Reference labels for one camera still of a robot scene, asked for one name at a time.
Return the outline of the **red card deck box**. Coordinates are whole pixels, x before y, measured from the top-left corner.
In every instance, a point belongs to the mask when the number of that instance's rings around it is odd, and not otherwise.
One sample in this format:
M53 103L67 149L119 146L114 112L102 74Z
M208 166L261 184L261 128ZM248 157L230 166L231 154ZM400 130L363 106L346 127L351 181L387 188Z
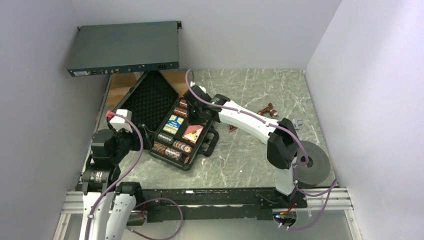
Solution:
M204 129L204 125L189 125L185 130L182 138L188 142L196 144L198 139L200 138L202 131Z

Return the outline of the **blue white card deck box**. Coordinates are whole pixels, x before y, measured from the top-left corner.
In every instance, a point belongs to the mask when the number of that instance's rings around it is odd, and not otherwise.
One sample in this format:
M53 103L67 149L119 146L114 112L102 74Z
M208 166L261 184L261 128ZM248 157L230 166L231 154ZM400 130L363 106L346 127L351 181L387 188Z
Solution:
M172 114L162 130L169 134L176 135L184 120L185 119L183 117Z

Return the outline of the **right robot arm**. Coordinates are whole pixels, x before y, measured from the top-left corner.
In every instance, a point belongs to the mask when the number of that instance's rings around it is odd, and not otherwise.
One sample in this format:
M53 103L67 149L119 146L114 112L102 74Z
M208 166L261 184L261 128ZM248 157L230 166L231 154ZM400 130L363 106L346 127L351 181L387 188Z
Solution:
M217 94L211 97L196 84L188 86L184 97L199 118L235 126L264 143L266 158L275 167L275 187L278 191L275 194L276 203L287 208L295 201L293 192L297 186L294 176L297 156L299 151L307 151L289 119L276 120L261 116L226 96Z

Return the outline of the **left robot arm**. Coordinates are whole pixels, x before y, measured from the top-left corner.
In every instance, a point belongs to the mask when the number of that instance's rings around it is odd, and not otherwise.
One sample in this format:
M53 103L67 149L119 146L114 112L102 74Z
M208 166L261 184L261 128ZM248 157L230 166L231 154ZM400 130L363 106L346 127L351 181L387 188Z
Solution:
M120 162L131 151L153 146L144 129L101 129L92 136L91 155L82 174L83 219L79 239L120 240L133 210L160 202L139 182L123 181Z

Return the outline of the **red yellow blue chip stack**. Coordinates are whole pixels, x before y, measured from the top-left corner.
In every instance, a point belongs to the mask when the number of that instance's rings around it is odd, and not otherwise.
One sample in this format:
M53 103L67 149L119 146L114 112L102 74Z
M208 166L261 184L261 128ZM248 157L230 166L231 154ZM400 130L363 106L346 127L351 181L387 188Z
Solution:
M162 155L165 155L167 148L168 148L167 145L164 145L160 142L155 141L153 144L152 150Z

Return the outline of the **orange black chip stack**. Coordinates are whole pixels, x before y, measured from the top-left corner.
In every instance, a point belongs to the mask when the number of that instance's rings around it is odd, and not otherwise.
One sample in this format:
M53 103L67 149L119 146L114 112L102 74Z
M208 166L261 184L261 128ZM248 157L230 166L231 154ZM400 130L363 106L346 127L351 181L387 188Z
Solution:
M181 118L187 118L188 117L188 110L187 109L185 109L185 108L181 108L181 107L176 107L174 110L173 110L173 113L176 115L176 116L178 116L178 117L181 117Z
M188 109L188 103L185 99L181 99L178 103L178 106L182 109L185 109L185 110Z

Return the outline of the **black poker chip case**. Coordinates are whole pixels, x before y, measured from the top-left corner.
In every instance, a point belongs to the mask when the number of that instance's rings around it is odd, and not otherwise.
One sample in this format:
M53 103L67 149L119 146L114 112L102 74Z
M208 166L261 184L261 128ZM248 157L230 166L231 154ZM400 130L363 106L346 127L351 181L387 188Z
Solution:
M170 116L175 115L174 109L179 107L179 101L181 99L185 99L184 96L179 96L161 72L148 71L141 75L113 111L115 112L118 109L131 111L131 121L136 126L138 124L145 124L149 130L156 132L155 142L164 144L182 153L180 161L175 161L160 153L159 156L153 157L181 170L188 171L192 168L197 155L201 154L209 157L213 153L220 136L215 130L214 121L212 120L207 125L203 125L204 129L197 143L191 143L183 139L183 134L187 127L189 125L195 125L189 123L188 117L184 118L183 124L175 135L163 131L163 127ZM181 141L190 145L192 147L191 153L185 153L174 148L173 144L166 144L160 141L158 139L159 133L172 136L173 141Z

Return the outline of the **orange blue chip stack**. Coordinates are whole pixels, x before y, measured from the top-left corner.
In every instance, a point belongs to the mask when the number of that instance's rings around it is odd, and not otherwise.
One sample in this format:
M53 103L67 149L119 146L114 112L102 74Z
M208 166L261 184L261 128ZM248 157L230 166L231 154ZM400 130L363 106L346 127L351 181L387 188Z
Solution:
M167 148L165 149L164 154L165 154L168 158L173 159L173 160L175 160L175 161L180 161L180 160L181 160L181 158L182 158L182 155L183 155L180 151L175 150L175 149L170 148L170 147L167 147Z

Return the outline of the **red white loose chips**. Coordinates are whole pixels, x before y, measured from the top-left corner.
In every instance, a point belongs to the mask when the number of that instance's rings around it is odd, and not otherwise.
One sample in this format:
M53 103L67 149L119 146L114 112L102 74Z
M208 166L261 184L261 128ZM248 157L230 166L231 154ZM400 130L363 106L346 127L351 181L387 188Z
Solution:
M192 152L192 147L189 144L184 143L184 142L179 141L179 140L175 140L172 143L172 146L174 148L178 149L178 150L183 151L184 153L187 153L187 154L190 154Z

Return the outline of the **wooden board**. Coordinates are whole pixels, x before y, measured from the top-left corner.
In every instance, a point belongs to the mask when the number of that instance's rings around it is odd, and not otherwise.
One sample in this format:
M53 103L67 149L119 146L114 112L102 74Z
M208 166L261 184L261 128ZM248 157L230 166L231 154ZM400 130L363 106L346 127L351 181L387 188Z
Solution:
M186 70L165 70L161 74L180 97L188 90L185 82ZM143 72L114 74L111 79L105 105L114 108L127 94Z

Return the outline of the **brown pipe fitting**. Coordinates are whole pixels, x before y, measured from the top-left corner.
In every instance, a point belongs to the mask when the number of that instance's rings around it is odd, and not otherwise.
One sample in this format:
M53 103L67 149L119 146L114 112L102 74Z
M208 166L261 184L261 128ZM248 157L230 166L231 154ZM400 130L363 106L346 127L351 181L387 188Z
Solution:
M279 115L279 113L274 109L274 106L271 102L267 105L267 107L263 108L262 110L259 110L257 114L261 116L263 116L264 114L269 114L269 116L273 119Z

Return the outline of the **dark green rack unit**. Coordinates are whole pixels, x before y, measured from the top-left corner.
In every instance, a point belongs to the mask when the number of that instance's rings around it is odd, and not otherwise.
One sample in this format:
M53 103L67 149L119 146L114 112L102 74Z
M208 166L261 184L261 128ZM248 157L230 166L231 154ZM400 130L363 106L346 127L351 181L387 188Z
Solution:
M78 27L67 66L73 77L174 70L180 20Z

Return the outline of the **dark grey disc weight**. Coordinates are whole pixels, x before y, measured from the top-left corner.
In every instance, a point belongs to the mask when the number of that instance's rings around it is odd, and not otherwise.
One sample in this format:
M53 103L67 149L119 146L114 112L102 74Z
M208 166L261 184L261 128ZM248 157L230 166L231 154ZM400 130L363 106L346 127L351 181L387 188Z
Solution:
M296 167L297 185L301 189L310 189L327 179L331 163L325 151L317 144L305 140L300 142L308 154L308 163Z

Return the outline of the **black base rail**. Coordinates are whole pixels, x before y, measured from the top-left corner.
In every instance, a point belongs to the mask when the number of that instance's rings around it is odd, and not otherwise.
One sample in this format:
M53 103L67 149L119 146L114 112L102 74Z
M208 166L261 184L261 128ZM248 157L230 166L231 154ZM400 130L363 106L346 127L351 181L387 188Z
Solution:
M273 214L307 208L304 194L289 196L274 187L144 189L148 223L176 220L256 219L272 220Z

